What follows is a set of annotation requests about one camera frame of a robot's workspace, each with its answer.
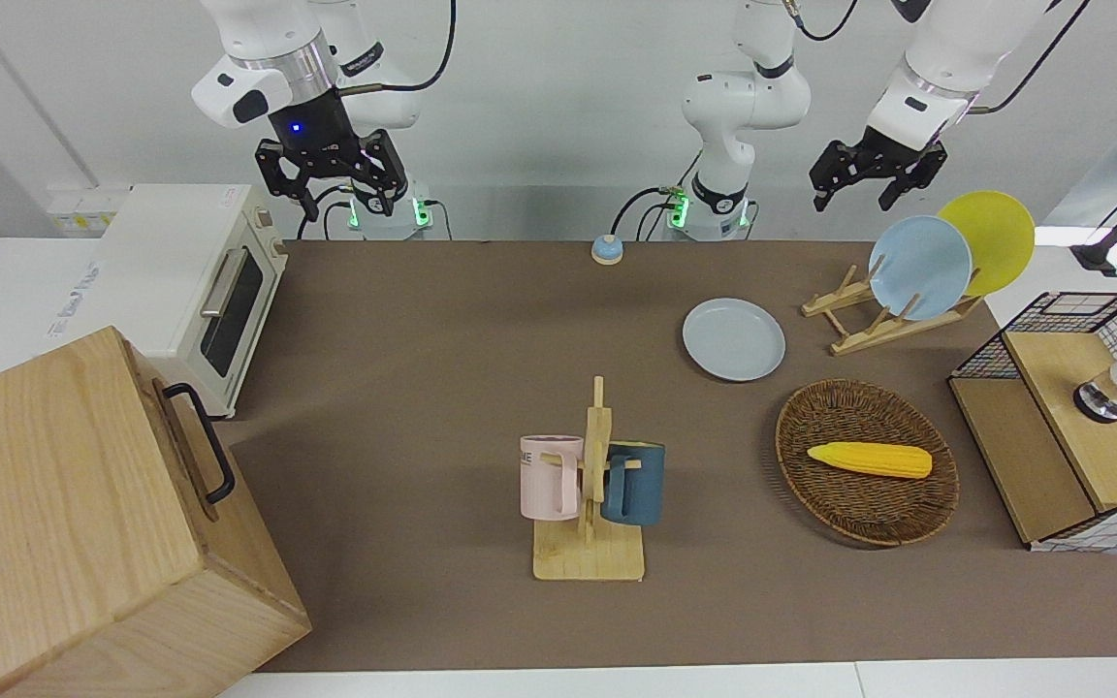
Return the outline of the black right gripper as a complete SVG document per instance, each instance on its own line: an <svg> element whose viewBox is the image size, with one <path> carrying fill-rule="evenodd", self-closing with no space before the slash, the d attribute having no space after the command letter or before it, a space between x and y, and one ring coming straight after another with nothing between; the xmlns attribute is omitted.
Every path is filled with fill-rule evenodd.
<svg viewBox="0 0 1117 698"><path fill-rule="evenodd" d="M274 197L292 199L304 211L304 222L315 222L319 205L311 194L311 178L347 176L353 193L372 216L392 216L408 193L409 180L394 142L385 130L356 136L338 92L268 115L276 141L260 141L256 162ZM294 176L283 162L297 169Z"/></svg>

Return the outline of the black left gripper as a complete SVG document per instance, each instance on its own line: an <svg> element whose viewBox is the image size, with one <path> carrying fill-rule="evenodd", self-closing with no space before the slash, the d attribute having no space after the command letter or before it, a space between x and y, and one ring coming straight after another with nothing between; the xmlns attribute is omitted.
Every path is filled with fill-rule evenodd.
<svg viewBox="0 0 1117 698"><path fill-rule="evenodd" d="M913 149L868 125L855 145L830 142L821 150L810 170L813 205L817 212L823 212L839 190L855 185L860 176L892 176L878 195L878 207L891 210L913 189L930 185L947 157L947 150L937 138Z"/></svg>

